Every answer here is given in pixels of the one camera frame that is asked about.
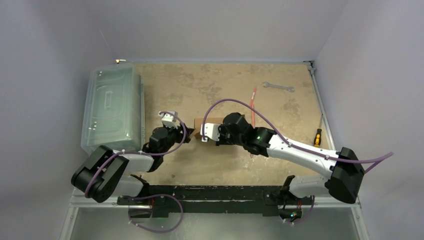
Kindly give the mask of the clear plastic storage bin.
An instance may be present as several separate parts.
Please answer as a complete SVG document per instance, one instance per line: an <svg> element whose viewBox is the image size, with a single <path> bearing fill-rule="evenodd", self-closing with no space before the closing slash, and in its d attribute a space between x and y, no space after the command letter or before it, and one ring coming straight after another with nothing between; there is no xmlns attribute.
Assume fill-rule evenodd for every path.
<svg viewBox="0 0 424 240"><path fill-rule="evenodd" d="M81 148L139 151L145 143L144 83L133 63L93 69L88 82Z"/></svg>

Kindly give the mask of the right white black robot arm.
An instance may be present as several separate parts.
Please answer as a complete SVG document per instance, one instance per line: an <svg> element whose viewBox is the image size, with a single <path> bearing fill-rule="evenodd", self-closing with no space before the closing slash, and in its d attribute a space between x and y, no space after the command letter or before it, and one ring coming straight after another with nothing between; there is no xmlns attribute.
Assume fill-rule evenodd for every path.
<svg viewBox="0 0 424 240"><path fill-rule="evenodd" d="M283 138L273 129L253 127L238 112L213 128L215 133L208 138L217 145L241 146L253 155L287 160L318 174L289 177L280 191L284 202L292 204L300 198L326 194L346 204L356 202L365 170L350 148L327 150Z"/></svg>

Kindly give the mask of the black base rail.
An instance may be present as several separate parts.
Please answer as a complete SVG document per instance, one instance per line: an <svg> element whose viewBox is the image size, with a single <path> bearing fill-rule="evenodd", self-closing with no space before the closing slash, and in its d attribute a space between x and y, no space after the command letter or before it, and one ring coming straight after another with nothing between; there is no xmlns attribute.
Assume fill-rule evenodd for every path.
<svg viewBox="0 0 424 240"><path fill-rule="evenodd" d="M117 203L131 208L146 206L153 218L171 213L261 214L264 217L287 215L289 208L311 204L312 197L295 197L287 187L150 185L137 197L121 196Z"/></svg>

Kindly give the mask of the yellow black screwdriver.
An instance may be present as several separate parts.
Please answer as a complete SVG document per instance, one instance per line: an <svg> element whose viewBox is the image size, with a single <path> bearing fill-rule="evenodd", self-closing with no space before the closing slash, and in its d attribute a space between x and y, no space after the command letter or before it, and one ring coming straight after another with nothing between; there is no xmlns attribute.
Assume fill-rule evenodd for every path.
<svg viewBox="0 0 424 240"><path fill-rule="evenodd" d="M323 132L322 124L323 124L323 117L324 117L324 115L321 114L320 121L319 121L319 126L318 126L318 128L316 130L315 137L314 137L314 140L313 140L313 145L315 147L317 147L317 148L319 148L321 146L321 143L322 143L322 132Z"/></svg>

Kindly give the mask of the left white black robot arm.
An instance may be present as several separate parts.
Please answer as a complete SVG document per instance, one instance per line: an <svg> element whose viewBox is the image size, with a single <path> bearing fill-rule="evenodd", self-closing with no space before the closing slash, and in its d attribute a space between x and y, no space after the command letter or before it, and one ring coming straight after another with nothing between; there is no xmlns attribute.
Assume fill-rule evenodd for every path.
<svg viewBox="0 0 424 240"><path fill-rule="evenodd" d="M135 172L150 173L159 168L164 154L175 144L189 143L193 128L157 127L140 151L113 150L99 146L71 177L71 184L88 199L103 203L110 197L129 196L138 205L146 203L149 191L146 182Z"/></svg>

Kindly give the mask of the silver open-end wrench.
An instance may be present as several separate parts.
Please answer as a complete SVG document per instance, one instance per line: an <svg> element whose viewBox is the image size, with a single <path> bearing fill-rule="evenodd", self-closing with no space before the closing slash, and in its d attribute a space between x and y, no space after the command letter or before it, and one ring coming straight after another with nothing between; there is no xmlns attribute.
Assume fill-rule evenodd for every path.
<svg viewBox="0 0 424 240"><path fill-rule="evenodd" d="M282 85L272 84L267 81L263 82L262 85L264 88L276 88L276 89L286 90L291 93L295 92L295 88L292 86L282 86Z"/></svg>

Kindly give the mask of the brown cardboard box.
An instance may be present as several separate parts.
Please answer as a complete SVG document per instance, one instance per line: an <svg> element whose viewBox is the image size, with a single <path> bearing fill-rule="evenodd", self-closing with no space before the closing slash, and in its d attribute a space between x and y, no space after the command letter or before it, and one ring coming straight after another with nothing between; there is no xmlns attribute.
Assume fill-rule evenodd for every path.
<svg viewBox="0 0 424 240"><path fill-rule="evenodd" d="M236 145L251 128L243 114L233 112L225 117L195 118L190 137L202 142L214 141L217 146Z"/></svg>

